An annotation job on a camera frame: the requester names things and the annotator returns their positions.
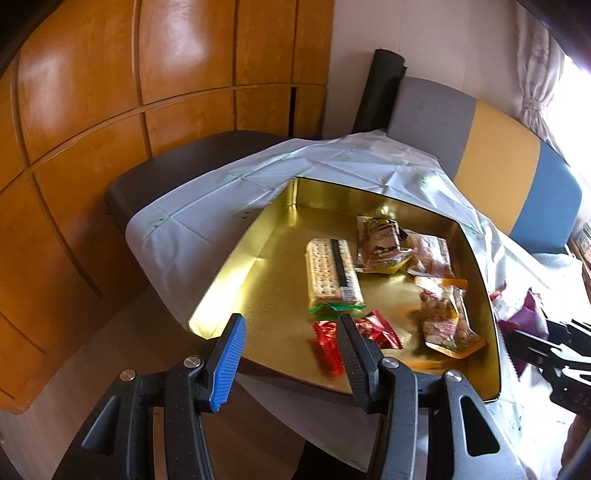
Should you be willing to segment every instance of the black barcode label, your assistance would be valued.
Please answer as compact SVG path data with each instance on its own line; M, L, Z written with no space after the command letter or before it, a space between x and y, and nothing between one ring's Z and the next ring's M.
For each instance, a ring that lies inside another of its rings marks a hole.
M335 239L330 240L330 246L333 251L333 259L335 261L336 275L339 279L339 287L350 287L352 283L349 281L343 266L343 258L340 256L339 241Z
M340 297L343 300L354 300L355 299L355 289L353 287L341 287L340 288Z

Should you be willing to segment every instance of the window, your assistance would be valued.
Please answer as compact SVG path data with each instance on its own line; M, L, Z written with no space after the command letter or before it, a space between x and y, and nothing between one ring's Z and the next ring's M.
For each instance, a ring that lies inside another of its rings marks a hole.
M568 57L545 118L566 161L591 187L591 74Z

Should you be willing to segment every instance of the red candy wrapper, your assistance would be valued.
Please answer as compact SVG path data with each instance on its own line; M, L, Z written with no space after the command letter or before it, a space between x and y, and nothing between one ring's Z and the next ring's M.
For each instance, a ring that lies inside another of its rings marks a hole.
M361 336L374 340L381 349L394 348L400 350L402 344L394 329L382 317L379 310L374 310L361 317L353 320L357 330ZM322 348L324 358L330 365L330 372L333 375L339 375L345 371L343 360L340 357L339 346L336 342L336 322L330 320L322 320L311 324L316 336L318 337L318 344Z
M507 282L504 281L503 285L501 285L499 288L497 288L493 293L491 293L489 295L489 298L491 299L491 301L495 301L499 295L501 295L501 293L503 293L505 291L505 289L507 288Z

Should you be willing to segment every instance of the purple snack bag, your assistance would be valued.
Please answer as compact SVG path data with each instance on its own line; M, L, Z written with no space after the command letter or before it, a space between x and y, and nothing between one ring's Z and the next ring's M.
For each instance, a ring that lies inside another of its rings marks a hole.
M503 334L513 332L514 330L521 330L537 338L547 340L548 324L546 319L547 316L542 308L540 298L530 288L525 295L521 310L508 320L497 321L497 325ZM511 361L513 362L517 376L520 377L527 363L513 357Z

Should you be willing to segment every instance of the white wall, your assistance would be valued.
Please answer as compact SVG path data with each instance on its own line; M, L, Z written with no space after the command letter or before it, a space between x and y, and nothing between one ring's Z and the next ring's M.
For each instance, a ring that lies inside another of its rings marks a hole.
M325 138L351 132L376 48L402 55L408 76L511 116L521 106L514 0L336 0Z

